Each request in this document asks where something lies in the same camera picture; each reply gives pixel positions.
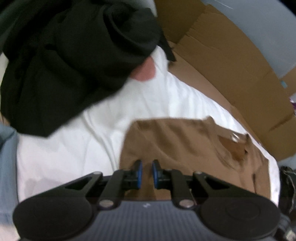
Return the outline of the grey blue garment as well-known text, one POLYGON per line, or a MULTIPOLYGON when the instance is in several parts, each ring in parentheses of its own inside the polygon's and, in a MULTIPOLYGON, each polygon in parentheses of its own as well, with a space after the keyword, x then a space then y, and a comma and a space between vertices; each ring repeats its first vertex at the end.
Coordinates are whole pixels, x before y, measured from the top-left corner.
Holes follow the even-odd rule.
POLYGON ((18 134, 9 126, 1 124, 1 224, 13 224, 13 211, 18 200, 16 154, 18 134))

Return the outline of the brown t-shirt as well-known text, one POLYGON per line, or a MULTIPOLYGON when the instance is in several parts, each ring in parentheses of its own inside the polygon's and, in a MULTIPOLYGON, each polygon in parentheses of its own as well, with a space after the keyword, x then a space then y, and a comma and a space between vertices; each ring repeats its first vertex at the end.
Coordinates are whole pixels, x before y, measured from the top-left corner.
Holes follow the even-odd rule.
POLYGON ((119 167, 129 169, 142 162, 142 185, 130 190, 131 200, 166 200, 168 190, 154 188, 152 162, 163 169, 176 169, 185 175, 195 171, 271 197, 268 160, 251 137, 223 128, 208 117, 204 120, 164 118, 135 121, 126 133, 119 167))

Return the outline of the cream cartoon print blanket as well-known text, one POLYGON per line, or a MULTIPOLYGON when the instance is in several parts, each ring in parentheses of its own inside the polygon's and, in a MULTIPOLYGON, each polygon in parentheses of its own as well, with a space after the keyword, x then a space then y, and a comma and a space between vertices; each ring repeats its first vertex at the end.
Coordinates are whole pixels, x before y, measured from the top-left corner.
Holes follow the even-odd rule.
MULTIPOLYGON (((172 75, 162 48, 156 48, 149 60, 156 71, 152 79, 129 79, 115 95, 84 110, 47 138, 20 135, 16 156, 19 201, 95 171, 108 176, 121 169, 125 136, 135 121, 211 117, 223 128, 249 135, 226 109, 172 75)), ((269 199, 278 203, 276 160, 251 140, 268 160, 269 199)))

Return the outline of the black folded garment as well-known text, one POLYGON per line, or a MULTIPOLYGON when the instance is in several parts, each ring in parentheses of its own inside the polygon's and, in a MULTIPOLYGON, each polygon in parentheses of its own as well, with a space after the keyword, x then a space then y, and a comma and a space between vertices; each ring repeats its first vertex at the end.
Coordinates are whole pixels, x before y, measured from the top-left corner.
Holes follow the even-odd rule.
POLYGON ((280 167, 280 198, 278 207, 285 215, 295 210, 295 171, 288 166, 280 167))

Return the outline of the black crumpled garment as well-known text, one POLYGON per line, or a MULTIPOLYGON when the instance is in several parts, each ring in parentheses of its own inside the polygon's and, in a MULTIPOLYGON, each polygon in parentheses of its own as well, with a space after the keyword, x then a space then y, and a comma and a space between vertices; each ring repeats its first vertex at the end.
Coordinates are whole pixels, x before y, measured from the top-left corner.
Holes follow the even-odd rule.
POLYGON ((30 1, 4 43, 1 114, 17 132, 47 137, 120 90, 157 47, 175 61, 149 8, 30 1))

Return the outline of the brown cardboard sheet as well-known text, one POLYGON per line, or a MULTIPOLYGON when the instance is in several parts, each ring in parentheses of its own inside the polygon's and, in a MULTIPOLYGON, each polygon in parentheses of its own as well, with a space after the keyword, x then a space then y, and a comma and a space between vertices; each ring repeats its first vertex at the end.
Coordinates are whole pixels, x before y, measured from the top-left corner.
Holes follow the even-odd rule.
POLYGON ((295 155, 295 112, 280 80, 253 42, 227 16, 201 1, 156 1, 175 52, 235 108, 268 152, 295 155))

